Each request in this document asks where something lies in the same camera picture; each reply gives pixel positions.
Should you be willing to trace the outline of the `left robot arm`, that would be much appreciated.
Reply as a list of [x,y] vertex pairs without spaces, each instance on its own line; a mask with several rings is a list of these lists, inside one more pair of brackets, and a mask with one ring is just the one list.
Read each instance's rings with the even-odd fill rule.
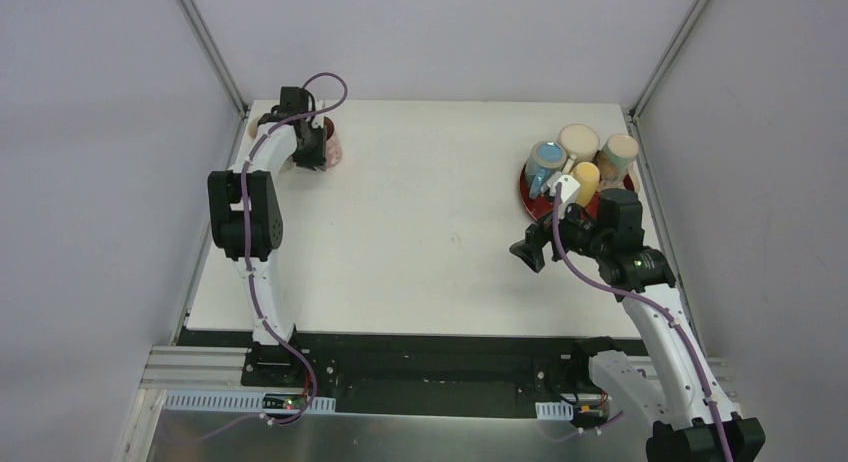
[[214,244],[233,262],[250,304],[252,350],[281,386],[297,384],[305,360],[290,340],[291,309],[276,274],[284,220],[274,178],[291,163],[310,170],[326,168],[327,130],[315,113],[321,105],[304,87],[284,86],[279,102],[263,114],[247,152],[231,168],[207,178]]

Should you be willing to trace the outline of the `blue mug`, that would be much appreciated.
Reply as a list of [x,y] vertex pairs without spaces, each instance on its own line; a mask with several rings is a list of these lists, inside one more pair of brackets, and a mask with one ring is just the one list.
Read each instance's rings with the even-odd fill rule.
[[566,150],[557,142],[541,141],[531,148],[524,165],[523,176],[530,199],[535,199],[541,194],[547,180],[564,167],[567,159]]

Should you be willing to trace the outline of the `right aluminium frame post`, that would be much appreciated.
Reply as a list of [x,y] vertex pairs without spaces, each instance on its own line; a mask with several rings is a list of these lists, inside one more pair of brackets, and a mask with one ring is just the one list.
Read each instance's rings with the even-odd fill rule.
[[713,0],[692,1],[681,23],[674,32],[669,44],[665,48],[662,56],[637,97],[636,102],[629,110],[629,116],[634,123],[637,123],[647,110],[653,98],[660,90],[661,85],[671,73],[681,52],[684,50],[690,37],[695,32],[702,17],[707,13],[712,2]]

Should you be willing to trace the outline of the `aluminium frame post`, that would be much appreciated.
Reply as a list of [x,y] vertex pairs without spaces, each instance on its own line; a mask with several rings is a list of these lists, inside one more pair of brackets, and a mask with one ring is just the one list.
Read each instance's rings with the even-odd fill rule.
[[653,98],[660,90],[661,85],[671,73],[681,52],[684,50],[690,37],[695,32],[702,17],[707,13],[712,2],[713,0],[692,1],[681,23],[674,32],[669,44],[665,48],[662,56],[637,97],[636,102],[629,110],[629,116],[634,123],[637,123],[647,110]]
[[240,118],[247,114],[248,104],[220,51],[215,38],[204,20],[195,0],[175,0],[189,29],[207,59],[214,75]]

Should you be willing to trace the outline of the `cream floral mug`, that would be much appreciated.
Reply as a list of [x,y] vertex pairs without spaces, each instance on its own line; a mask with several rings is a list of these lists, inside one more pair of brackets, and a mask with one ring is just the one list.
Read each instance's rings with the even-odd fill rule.
[[255,141],[258,136],[259,121],[260,117],[255,117],[252,118],[248,123],[247,133],[251,141]]

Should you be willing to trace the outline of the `cream green mug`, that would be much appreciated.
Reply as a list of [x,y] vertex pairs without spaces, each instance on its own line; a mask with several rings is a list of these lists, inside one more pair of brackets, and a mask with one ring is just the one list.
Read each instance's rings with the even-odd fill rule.
[[639,142],[627,134],[611,135],[595,155],[599,170],[599,189],[621,188],[634,160],[641,150]]

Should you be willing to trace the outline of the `pink mug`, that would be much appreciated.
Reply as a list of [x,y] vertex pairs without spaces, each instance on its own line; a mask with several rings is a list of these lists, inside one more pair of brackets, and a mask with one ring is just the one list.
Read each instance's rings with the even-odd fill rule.
[[338,131],[334,122],[329,118],[324,118],[324,126],[326,131],[325,142],[325,169],[335,167],[342,159],[343,151],[339,139]]

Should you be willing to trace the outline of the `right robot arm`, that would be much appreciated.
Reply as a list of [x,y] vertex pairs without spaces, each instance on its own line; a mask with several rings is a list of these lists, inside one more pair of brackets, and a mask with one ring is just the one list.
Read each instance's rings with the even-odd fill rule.
[[612,295],[636,327],[659,381],[651,384],[620,350],[598,348],[567,366],[576,389],[610,395],[646,433],[650,461],[754,461],[766,442],[755,417],[744,417],[697,343],[667,258],[645,241],[643,206],[627,189],[599,193],[594,211],[564,181],[550,190],[551,210],[532,223],[511,254],[531,270],[552,246],[582,282]]

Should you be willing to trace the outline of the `yellow mug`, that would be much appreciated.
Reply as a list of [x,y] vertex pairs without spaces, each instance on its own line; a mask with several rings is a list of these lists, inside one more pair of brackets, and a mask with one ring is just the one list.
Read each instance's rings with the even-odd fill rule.
[[597,191],[600,182],[600,171],[592,162],[581,162],[574,167],[571,175],[580,185],[575,203],[585,207]]

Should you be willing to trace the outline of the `red round tray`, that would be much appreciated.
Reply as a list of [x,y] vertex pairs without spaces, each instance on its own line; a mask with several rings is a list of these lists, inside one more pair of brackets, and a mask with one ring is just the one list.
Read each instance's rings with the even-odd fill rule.
[[[529,197],[529,186],[525,182],[525,170],[522,169],[520,175],[518,177],[518,185],[519,185],[519,195],[520,200],[529,215],[529,217],[536,221],[541,218],[546,213],[552,210],[552,202],[549,201],[545,196],[539,195],[535,199]],[[619,185],[619,188],[639,193],[641,190],[641,182],[638,177],[632,172],[628,171],[623,182]],[[592,199],[585,205],[585,209],[590,216],[593,218],[597,217],[597,211],[599,206],[599,198],[600,193],[603,191],[601,187],[598,187],[598,191],[593,195]]]

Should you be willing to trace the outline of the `left aluminium frame post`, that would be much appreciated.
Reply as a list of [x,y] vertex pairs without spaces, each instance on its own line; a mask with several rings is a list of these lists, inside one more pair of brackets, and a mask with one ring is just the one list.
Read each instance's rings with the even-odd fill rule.
[[189,29],[207,59],[214,75],[240,118],[247,114],[248,104],[220,51],[215,38],[204,20],[195,0],[175,0]]

